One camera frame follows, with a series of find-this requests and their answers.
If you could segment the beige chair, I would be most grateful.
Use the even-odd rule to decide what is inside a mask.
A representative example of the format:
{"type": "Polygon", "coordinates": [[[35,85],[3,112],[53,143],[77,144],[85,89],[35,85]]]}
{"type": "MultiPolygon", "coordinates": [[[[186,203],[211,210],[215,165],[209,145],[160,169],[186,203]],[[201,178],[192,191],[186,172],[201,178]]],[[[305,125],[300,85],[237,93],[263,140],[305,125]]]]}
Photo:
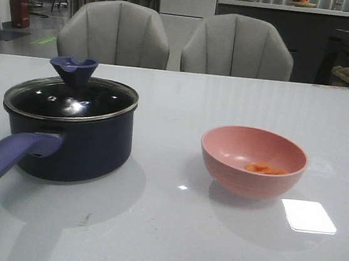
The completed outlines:
{"type": "Polygon", "coordinates": [[[202,18],[180,54],[189,73],[290,81],[293,57],[278,30],[240,14],[202,18]]]}
{"type": "Polygon", "coordinates": [[[167,68],[170,47],[157,11],[126,1],[85,4],[57,36],[58,56],[139,68],[167,68]]]}

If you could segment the fruit plate on counter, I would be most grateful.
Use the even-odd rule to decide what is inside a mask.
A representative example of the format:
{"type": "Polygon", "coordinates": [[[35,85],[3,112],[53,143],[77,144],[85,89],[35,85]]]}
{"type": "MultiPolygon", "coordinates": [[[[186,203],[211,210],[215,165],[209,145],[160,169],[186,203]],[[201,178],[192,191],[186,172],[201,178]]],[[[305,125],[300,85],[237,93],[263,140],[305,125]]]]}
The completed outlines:
{"type": "Polygon", "coordinates": [[[304,8],[315,8],[317,6],[315,3],[310,3],[309,0],[291,0],[290,3],[294,6],[304,8]]]}

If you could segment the white cabinet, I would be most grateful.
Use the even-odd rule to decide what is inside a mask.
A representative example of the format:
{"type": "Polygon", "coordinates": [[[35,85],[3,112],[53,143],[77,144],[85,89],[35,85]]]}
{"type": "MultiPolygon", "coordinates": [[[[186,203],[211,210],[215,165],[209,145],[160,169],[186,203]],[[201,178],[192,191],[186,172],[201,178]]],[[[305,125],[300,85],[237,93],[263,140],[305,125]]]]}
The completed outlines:
{"type": "Polygon", "coordinates": [[[160,0],[159,4],[170,46],[167,69],[178,71],[182,48],[200,19],[215,14],[216,0],[160,0]]]}

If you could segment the orange ham slices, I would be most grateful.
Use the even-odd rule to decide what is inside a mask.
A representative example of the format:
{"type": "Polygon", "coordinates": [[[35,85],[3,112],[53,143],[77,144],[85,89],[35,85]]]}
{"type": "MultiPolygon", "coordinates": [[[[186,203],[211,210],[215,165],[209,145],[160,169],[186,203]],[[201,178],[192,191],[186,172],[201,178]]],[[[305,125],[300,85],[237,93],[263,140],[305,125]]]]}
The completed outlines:
{"type": "Polygon", "coordinates": [[[260,173],[265,175],[285,175],[288,172],[283,169],[277,169],[267,162],[252,162],[245,166],[245,170],[254,173],[260,173]]]}

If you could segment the grey counter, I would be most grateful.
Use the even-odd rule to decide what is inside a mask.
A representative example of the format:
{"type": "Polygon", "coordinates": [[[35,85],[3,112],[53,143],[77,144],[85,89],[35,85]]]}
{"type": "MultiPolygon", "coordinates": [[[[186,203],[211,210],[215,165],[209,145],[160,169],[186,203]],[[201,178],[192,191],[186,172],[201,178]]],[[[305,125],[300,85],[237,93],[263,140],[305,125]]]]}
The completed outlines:
{"type": "Polygon", "coordinates": [[[293,57],[291,81],[315,83],[329,35],[349,31],[349,13],[293,5],[217,0],[216,14],[242,14],[267,21],[278,30],[293,57]]]}

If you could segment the right beige chair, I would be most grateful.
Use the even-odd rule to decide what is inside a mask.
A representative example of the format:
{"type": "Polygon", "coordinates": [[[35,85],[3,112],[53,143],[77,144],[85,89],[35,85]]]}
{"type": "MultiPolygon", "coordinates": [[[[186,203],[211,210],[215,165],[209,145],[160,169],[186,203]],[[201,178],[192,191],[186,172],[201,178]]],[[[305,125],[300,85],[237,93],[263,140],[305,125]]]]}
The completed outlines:
{"type": "Polygon", "coordinates": [[[278,30],[240,14],[202,18],[180,54],[189,73],[290,81],[293,57],[278,30]]]}

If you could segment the pink bowl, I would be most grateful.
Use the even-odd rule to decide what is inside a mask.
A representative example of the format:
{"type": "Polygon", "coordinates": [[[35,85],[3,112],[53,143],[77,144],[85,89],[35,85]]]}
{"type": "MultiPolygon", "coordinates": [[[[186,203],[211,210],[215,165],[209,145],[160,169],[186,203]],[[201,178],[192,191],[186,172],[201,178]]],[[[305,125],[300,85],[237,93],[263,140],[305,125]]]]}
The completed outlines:
{"type": "Polygon", "coordinates": [[[278,197],[290,190],[308,166],[296,143],[279,134],[246,126],[220,126],[204,133],[202,156],[210,176],[227,191],[253,199],[278,197]],[[285,175],[245,170],[252,162],[267,162],[285,175]]]}

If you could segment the left beige chair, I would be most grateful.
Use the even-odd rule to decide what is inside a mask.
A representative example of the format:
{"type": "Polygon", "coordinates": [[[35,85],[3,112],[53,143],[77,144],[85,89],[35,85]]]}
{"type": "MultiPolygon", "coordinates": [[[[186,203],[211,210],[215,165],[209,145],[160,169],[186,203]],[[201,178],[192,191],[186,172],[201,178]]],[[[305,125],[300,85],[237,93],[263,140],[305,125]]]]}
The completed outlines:
{"type": "Polygon", "coordinates": [[[126,1],[85,4],[57,36],[58,56],[139,68],[167,68],[170,47],[157,11],[126,1]]]}

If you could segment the red trash bin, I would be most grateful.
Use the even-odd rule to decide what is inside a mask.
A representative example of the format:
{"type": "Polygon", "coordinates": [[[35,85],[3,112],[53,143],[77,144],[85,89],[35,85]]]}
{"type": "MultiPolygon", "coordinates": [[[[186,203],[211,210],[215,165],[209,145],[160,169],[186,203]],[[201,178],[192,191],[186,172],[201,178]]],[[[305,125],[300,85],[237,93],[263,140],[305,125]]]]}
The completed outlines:
{"type": "Polygon", "coordinates": [[[11,25],[15,28],[28,28],[29,3],[28,0],[9,0],[11,12],[11,25]]]}

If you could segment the glass lid blue knob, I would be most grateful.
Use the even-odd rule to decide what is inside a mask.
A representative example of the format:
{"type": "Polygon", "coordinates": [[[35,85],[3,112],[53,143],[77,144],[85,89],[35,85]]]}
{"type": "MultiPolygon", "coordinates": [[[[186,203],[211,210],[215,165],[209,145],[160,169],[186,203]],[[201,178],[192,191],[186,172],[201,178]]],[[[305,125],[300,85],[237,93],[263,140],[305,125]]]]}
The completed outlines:
{"type": "Polygon", "coordinates": [[[120,116],[138,105],[138,93],[132,87],[92,76],[99,66],[95,59],[60,56],[50,64],[57,77],[14,85],[4,94],[5,107],[30,118],[87,122],[120,116]]]}

